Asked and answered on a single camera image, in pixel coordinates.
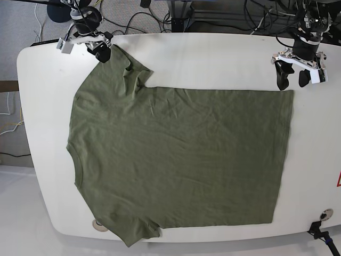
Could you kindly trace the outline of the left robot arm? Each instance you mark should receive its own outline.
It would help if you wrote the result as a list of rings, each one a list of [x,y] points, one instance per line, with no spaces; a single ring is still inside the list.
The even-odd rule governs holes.
[[[317,1],[299,1],[292,25],[283,28],[294,40],[293,45],[276,40],[285,47],[273,55],[271,62],[277,74],[277,86],[283,91],[289,86],[288,76],[295,71],[293,65],[302,68],[299,73],[299,86],[328,81],[327,68],[324,64],[327,56],[318,50],[323,34],[328,32],[332,17],[326,3]]]

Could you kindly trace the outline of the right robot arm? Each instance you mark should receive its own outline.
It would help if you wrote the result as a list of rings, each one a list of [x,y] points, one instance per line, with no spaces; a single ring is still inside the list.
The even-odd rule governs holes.
[[[72,24],[65,37],[58,40],[56,48],[62,53],[70,54],[74,45],[85,44],[87,51],[97,60],[101,63],[107,62],[111,56],[113,34],[98,30],[103,21],[100,11],[92,6],[80,7],[77,1],[61,1],[61,3],[71,8]]]

